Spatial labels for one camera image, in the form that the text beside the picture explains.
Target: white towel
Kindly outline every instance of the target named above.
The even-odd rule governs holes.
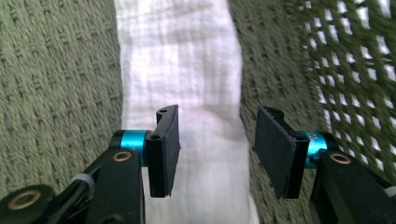
[[[241,49],[226,0],[116,0],[123,129],[156,126],[179,105],[172,197],[149,197],[147,223],[259,223],[239,117]]]

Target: white fabric strip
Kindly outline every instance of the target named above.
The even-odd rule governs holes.
[[[115,0],[122,129],[156,127],[179,105],[172,197],[149,197],[147,223],[259,223],[249,195],[248,140],[239,117],[241,49],[226,0]]]

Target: woven mat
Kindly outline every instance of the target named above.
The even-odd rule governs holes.
[[[348,0],[346,10],[335,1],[301,2],[230,0],[250,143],[257,106],[269,105],[296,130],[330,128],[345,151],[394,181],[395,19],[376,1]],[[370,8],[370,29],[357,17],[360,7]],[[338,42],[331,29],[339,31]],[[110,0],[0,2],[0,198],[37,183],[60,192],[106,148],[120,127],[116,32]],[[304,173],[301,199],[279,201],[254,153],[250,163],[263,223],[311,222],[314,171]]]

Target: olive green fabric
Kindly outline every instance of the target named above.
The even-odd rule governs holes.
[[[244,59],[241,118],[250,143],[258,105],[283,110],[296,130],[330,128],[344,151],[395,183],[396,22],[376,1],[344,2],[346,11],[336,1],[230,0]],[[356,13],[365,7],[370,29]],[[38,183],[60,192],[106,149],[120,127],[116,32],[110,0],[0,1],[1,198]],[[315,171],[305,171],[299,200],[278,200],[250,154],[261,222],[310,223]]]

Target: black gripper pad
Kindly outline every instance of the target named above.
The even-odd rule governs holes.
[[[259,106],[254,151],[277,198],[298,198],[309,139],[295,132],[280,110]]]
[[[169,105],[157,111],[157,128],[146,134],[145,143],[150,196],[170,196],[180,151],[178,105]]]

